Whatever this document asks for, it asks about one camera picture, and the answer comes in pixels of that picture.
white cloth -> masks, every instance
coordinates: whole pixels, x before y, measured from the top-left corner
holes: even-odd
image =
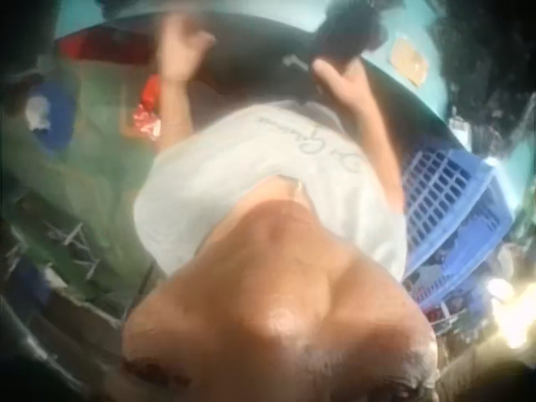
[[[42,95],[33,95],[26,102],[26,122],[31,131],[50,130],[50,104]]]
[[[277,175],[300,180],[327,229],[401,280],[405,217],[360,147],[281,105],[235,112],[160,154],[135,204],[139,237],[171,275],[243,195]]]

light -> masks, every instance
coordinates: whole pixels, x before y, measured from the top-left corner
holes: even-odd
[[[495,321],[508,346],[522,348],[528,341],[528,330],[536,322],[536,284],[528,286],[516,300],[504,304],[493,300],[492,307]]]
[[[511,300],[515,294],[510,282],[500,278],[493,278],[487,283],[487,291],[502,302]]]

blue plastic crate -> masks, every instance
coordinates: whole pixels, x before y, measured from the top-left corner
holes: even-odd
[[[513,217],[493,178],[459,227],[406,279],[411,296],[422,309],[439,305],[493,252],[512,224]]]
[[[492,180],[493,169],[451,144],[427,140],[412,155],[403,185],[409,276],[456,230]]]

skin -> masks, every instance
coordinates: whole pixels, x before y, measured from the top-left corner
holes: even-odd
[[[183,24],[171,16],[162,29],[162,150],[193,134],[185,83],[214,43]],[[399,170],[364,69],[330,67],[314,69],[365,127],[363,149],[382,148],[371,164],[399,210]],[[403,287],[325,230],[307,192],[282,178],[246,194],[134,310],[123,354],[133,373],[194,401],[431,400],[436,370],[434,333]]]

blue cloth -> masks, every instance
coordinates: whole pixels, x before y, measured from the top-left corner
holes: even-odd
[[[35,130],[37,138],[49,152],[56,153],[64,150],[73,136],[75,99],[68,96],[61,84],[55,81],[44,82],[37,86],[30,95],[44,96],[50,105],[50,129]]]

